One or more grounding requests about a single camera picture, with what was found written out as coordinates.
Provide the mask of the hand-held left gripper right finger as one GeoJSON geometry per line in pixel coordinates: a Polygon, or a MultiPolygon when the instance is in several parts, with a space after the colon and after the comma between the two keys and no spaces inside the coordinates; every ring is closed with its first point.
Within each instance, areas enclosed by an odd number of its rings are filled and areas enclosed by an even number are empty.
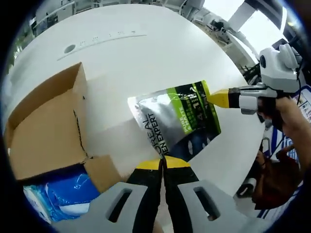
{"type": "Polygon", "coordinates": [[[182,159],[164,159],[166,203],[176,233],[263,233],[270,222],[249,217],[213,183],[199,180],[182,159]]]}

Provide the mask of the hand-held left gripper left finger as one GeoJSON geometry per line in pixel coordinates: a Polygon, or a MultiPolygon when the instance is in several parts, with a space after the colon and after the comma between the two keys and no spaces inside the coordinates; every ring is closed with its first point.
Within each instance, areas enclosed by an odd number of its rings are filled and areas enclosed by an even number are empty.
{"type": "Polygon", "coordinates": [[[160,204],[162,159],[140,163],[72,220],[52,224],[58,233],[151,233],[160,204]]]}

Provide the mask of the person's right hand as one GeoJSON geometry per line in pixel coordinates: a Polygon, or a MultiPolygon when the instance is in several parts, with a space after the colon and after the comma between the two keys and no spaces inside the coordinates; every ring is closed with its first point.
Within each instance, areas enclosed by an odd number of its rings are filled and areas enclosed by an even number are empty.
{"type": "Polygon", "coordinates": [[[271,120],[272,124],[287,136],[300,131],[305,124],[308,124],[299,107],[289,97],[278,99],[260,97],[258,113],[264,119],[271,120]]]}

